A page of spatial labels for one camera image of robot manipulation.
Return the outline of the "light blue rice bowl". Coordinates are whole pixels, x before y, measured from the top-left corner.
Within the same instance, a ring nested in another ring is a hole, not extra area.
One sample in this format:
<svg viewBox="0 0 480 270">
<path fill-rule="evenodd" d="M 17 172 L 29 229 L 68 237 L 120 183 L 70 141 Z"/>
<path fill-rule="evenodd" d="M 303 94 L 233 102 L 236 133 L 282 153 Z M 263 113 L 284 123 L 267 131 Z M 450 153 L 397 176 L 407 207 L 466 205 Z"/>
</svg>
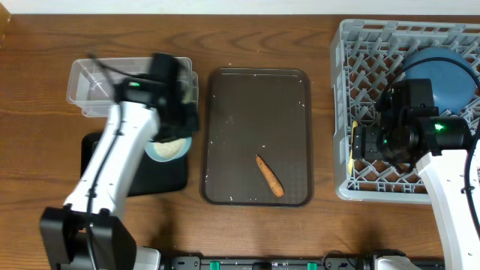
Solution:
<svg viewBox="0 0 480 270">
<path fill-rule="evenodd" d="M 191 137 L 176 139 L 171 142 L 149 142 L 145 146 L 145 153 L 153 161 L 166 163 L 185 156 L 191 144 Z"/>
</svg>

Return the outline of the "dark blue plate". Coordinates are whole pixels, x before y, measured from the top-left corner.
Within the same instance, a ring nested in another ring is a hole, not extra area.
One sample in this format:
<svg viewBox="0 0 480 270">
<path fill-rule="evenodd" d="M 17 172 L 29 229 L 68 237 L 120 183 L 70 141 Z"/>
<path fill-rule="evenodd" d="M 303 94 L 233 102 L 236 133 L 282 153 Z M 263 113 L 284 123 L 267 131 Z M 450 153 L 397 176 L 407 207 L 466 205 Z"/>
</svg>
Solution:
<svg viewBox="0 0 480 270">
<path fill-rule="evenodd" d="M 404 62 L 405 66 L 411 65 L 423 59 L 443 57 L 452 59 L 470 68 L 467 62 L 459 53 L 446 48 L 426 48 L 409 55 Z M 473 78 L 456 64 L 447 61 L 429 61 L 405 72 L 405 79 L 429 79 L 433 90 L 433 100 L 439 113 L 446 110 L 455 115 L 461 111 L 473 99 L 476 91 L 476 84 Z"/>
</svg>

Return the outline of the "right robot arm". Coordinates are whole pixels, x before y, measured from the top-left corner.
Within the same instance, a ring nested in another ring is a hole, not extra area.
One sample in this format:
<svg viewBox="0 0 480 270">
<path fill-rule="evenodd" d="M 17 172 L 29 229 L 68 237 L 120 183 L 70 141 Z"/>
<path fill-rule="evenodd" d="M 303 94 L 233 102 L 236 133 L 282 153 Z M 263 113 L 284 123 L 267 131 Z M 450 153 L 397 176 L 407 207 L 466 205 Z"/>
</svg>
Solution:
<svg viewBox="0 0 480 270">
<path fill-rule="evenodd" d="M 479 139 L 467 121 L 441 116 L 429 79 L 389 86 L 377 126 L 352 129 L 351 158 L 416 170 L 430 198 L 447 269 L 479 268 Z"/>
</svg>

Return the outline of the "orange carrot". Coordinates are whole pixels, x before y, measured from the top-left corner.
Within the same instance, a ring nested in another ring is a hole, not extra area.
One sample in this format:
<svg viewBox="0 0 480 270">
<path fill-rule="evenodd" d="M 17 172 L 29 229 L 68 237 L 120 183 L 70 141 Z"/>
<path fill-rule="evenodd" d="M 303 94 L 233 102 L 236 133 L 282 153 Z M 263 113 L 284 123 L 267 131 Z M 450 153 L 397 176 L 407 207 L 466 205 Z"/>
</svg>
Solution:
<svg viewBox="0 0 480 270">
<path fill-rule="evenodd" d="M 282 188 L 281 183 L 279 182 L 273 171 L 258 154 L 256 155 L 255 160 L 257 166 L 259 167 L 259 170 L 263 174 L 273 194 L 276 197 L 282 197 L 284 195 L 284 189 Z"/>
</svg>

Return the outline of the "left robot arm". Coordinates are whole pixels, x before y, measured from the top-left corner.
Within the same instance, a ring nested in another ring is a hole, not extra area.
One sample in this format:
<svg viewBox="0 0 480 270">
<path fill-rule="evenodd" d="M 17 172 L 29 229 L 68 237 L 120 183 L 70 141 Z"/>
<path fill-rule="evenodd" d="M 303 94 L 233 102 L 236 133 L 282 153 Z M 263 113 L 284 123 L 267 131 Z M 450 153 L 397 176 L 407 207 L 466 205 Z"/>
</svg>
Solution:
<svg viewBox="0 0 480 270">
<path fill-rule="evenodd" d="M 181 75 L 182 58 L 156 52 L 145 73 L 120 70 L 88 56 L 112 87 L 106 126 L 81 179 L 61 208 L 47 207 L 40 234 L 51 269 L 159 269 L 161 253 L 137 245 L 122 219 L 126 199 L 150 142 L 192 137 L 197 104 Z"/>
</svg>

